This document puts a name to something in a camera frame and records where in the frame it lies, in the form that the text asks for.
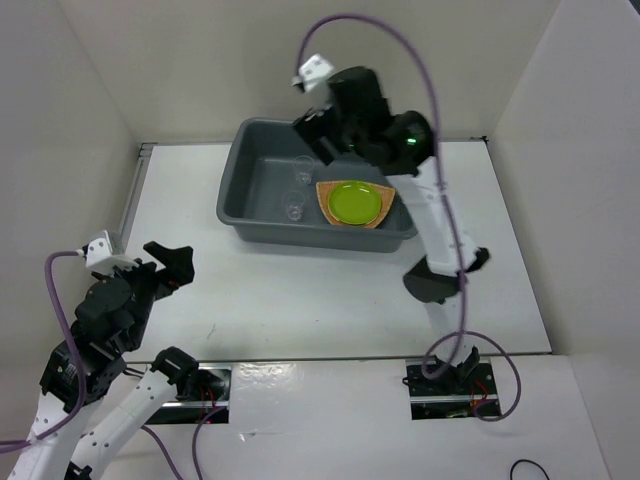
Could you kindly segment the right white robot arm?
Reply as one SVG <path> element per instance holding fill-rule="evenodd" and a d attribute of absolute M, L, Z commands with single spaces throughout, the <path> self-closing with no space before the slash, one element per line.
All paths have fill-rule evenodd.
<path fill-rule="evenodd" d="M 463 391 L 473 380 L 471 366 L 456 358 L 466 326 L 467 276 L 482 269 L 490 253 L 458 224 L 429 122 L 416 111 L 392 114 L 376 73 L 367 67 L 335 71 L 314 57 L 292 84 L 312 101 L 293 128 L 315 156 L 329 165 L 341 155 L 356 155 L 399 195 L 425 251 L 403 284 L 425 306 L 432 325 L 455 341 L 448 359 L 423 363 L 422 373 L 450 393 Z"/>

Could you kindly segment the green round plate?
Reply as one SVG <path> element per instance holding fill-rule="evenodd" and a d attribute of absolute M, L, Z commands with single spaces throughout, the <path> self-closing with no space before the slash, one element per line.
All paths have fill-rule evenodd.
<path fill-rule="evenodd" d="M 331 215 L 344 224 L 366 225 L 381 212 L 382 197 L 370 183 L 345 181 L 332 188 L 327 206 Z"/>

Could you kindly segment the clear plastic cup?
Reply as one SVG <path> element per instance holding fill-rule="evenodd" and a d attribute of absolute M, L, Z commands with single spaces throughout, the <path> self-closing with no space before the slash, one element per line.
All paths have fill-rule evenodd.
<path fill-rule="evenodd" d="M 313 179 L 314 159 L 301 155 L 292 162 L 295 181 L 299 185 L 310 185 Z"/>
<path fill-rule="evenodd" d="M 285 216 L 292 222 L 299 222 L 304 215 L 306 195 L 298 190 L 285 192 L 282 197 Z"/>

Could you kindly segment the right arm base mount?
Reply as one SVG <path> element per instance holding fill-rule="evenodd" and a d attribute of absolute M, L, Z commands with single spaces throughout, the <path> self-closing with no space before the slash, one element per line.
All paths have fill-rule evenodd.
<path fill-rule="evenodd" d="M 496 418 L 502 414 L 498 390 L 489 361 L 481 360 L 461 384 L 427 380 L 419 360 L 405 362 L 402 383 L 408 391 L 411 419 L 464 419 L 474 416 Z"/>

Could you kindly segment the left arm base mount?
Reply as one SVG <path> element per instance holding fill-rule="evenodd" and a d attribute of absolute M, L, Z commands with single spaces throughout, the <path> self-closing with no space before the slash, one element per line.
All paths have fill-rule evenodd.
<path fill-rule="evenodd" d="M 208 424 L 226 424 L 229 420 L 231 390 L 230 368 L 187 368 L 180 373 L 179 367 L 168 363 L 159 371 L 169 378 L 177 377 L 174 386 L 177 393 L 166 401 L 145 422 L 146 425 L 196 425 L 210 412 Z"/>

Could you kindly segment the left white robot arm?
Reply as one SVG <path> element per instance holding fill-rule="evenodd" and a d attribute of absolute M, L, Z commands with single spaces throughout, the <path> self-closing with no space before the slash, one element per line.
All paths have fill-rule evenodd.
<path fill-rule="evenodd" d="M 98 479 L 165 402 L 188 399 L 198 390 L 198 362 L 168 347 L 103 421 L 88 425 L 126 370 L 124 354 L 141 346 L 154 303 L 195 277 L 192 247 L 149 242 L 143 248 L 152 261 L 123 255 L 105 238 L 46 258 L 45 282 L 64 340 L 43 371 L 28 437 L 1 444 L 2 453 L 18 456 L 9 478 Z M 76 307 L 73 322 L 66 319 L 53 279 L 54 261 L 66 256 L 84 259 L 96 280 Z"/>

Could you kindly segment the grey plastic bin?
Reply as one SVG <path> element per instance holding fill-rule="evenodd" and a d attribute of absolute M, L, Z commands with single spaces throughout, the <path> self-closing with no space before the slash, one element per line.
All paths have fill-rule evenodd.
<path fill-rule="evenodd" d="M 315 154 L 287 120 L 251 118 L 244 121 L 232 142 L 222 175 L 216 213 L 219 220 L 248 242 L 391 253 L 416 236 L 404 204 L 395 198 L 390 212 L 375 229 L 331 225 L 321 212 L 315 186 L 321 181 L 361 180 L 387 186 L 389 182 L 361 158 L 347 154 L 326 166 L 314 161 L 310 185 L 294 178 L 293 160 Z M 284 213 L 285 192 L 306 195 L 301 221 Z"/>

